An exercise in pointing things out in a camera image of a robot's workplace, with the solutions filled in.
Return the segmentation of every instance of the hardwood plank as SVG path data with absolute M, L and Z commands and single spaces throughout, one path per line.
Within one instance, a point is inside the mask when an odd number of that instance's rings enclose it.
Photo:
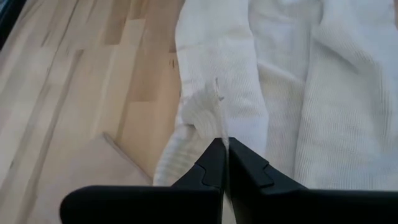
M 59 44 L 62 36 L 56 34 L 66 29 L 68 23 L 63 22 L 63 20 L 68 20 L 74 8 L 72 1 L 69 1 L 67 5 L 56 1 L 43 5 L 43 10 L 56 13 L 60 4 L 64 8 L 62 16 L 57 17 L 60 20 L 58 26 L 48 29 L 49 23 L 47 20 L 51 18 L 51 13 L 42 16 L 37 21 L 34 33 L 30 36 L 30 42 L 27 44 L 28 51 L 21 55 L 18 65 L 12 70 L 6 87 L 1 93 L 1 108 L 2 110 L 9 110 L 9 116 L 6 113 L 6 119 L 3 120 L 4 124 L 0 134 L 0 144 L 2 145 L 0 186 L 7 176 L 7 172 L 17 153 L 25 128 L 28 125 L 30 114 L 47 80 L 53 57 L 57 51 L 58 46 L 41 46 L 42 40 L 45 39 L 43 31 L 53 32 L 55 35 L 50 39 L 52 43 L 58 42 Z
M 108 19 L 108 25 L 105 31 L 104 44 L 119 44 L 127 15 L 129 14 L 130 0 L 114 0 L 112 13 Z
M 1 189 L 1 192 L 4 192 L 0 208 L 1 223 L 25 223 L 24 219 L 34 199 L 37 178 L 42 170 L 52 131 L 81 53 L 82 51 L 77 52 L 71 61 L 67 69 L 70 72 L 66 85 L 62 89 L 49 82 L 40 93 L 31 117 L 32 127 L 25 133 L 21 154 L 16 156 L 13 169 L 8 175 L 7 187 Z
M 0 53 L 0 223 L 25 223 L 35 195 L 102 131 L 154 172 L 178 104 L 169 51 L 181 5 L 28 0 Z
M 167 66 L 170 40 L 174 36 L 182 1 L 151 1 L 146 14 L 144 36 L 137 53 L 129 98 L 154 101 L 159 95 L 159 74 Z
M 53 132 L 39 189 L 54 177 L 63 161 L 70 159 L 93 137 L 91 129 L 98 113 L 98 93 L 103 88 L 113 50 L 113 46 L 84 50 Z
M 180 0 L 148 2 L 144 35 L 116 138 L 126 154 L 151 177 L 174 130 L 180 79 L 176 54 L 169 52 L 182 4 Z

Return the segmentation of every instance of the white fabric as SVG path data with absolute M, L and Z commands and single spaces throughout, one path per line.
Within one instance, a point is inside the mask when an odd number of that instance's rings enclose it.
M 176 44 L 182 97 L 155 185 L 226 134 L 310 188 L 398 189 L 392 0 L 186 0 Z

